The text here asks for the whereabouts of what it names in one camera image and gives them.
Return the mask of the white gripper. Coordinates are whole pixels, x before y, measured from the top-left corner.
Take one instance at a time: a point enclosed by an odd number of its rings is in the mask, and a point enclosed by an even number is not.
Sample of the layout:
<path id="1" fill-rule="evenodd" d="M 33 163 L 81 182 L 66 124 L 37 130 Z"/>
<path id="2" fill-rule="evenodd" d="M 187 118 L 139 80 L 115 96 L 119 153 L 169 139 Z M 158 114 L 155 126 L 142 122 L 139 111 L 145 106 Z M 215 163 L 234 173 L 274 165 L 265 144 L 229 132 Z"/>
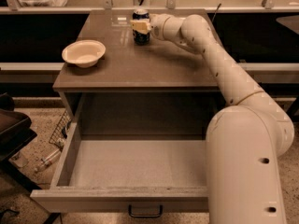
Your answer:
<path id="1" fill-rule="evenodd" d="M 169 18 L 169 14 L 150 14 L 149 19 L 130 20 L 130 23 L 134 31 L 143 35 L 151 31 L 154 38 L 164 40 L 164 25 Z"/>

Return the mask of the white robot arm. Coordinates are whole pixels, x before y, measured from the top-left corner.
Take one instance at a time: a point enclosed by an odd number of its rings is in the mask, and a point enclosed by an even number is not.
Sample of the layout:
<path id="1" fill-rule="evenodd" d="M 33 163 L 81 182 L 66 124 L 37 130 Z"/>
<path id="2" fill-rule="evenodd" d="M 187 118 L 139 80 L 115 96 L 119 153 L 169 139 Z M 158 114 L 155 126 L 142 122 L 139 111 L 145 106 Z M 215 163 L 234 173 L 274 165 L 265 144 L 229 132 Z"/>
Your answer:
<path id="1" fill-rule="evenodd" d="M 293 142 L 290 117 L 220 45 L 202 16 L 153 14 L 131 26 L 200 54 L 227 103 L 206 131 L 210 224 L 287 224 L 278 156 Z"/>

